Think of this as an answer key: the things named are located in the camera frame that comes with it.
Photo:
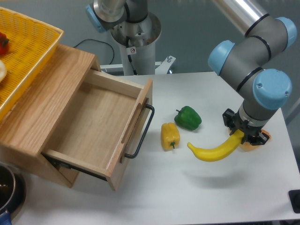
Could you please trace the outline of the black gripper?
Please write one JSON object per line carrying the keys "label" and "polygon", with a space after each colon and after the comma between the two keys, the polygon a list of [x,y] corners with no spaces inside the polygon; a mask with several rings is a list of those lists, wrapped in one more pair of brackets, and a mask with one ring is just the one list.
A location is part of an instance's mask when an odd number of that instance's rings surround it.
{"label": "black gripper", "polygon": [[229,135],[237,130],[244,133],[241,144],[264,145],[269,140],[269,135],[261,132],[262,126],[251,126],[248,120],[242,121],[239,115],[229,108],[222,114],[222,118],[224,125],[229,129]]}

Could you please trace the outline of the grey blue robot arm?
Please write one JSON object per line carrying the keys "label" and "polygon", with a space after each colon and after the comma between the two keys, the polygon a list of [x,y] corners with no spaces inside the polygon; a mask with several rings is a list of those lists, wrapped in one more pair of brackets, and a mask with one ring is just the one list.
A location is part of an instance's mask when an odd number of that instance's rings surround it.
{"label": "grey blue robot arm", "polygon": [[[244,99],[237,112],[224,112],[224,124],[231,132],[242,131],[243,142],[263,145],[269,137],[262,128],[292,92],[284,72],[263,65],[295,42],[297,28],[288,18],[272,18],[254,0],[217,0],[215,5],[245,37],[238,45],[221,42],[208,58],[209,67]],[[99,32],[110,31],[119,44],[125,75],[155,73],[161,24],[147,1],[95,0],[86,13]]]}

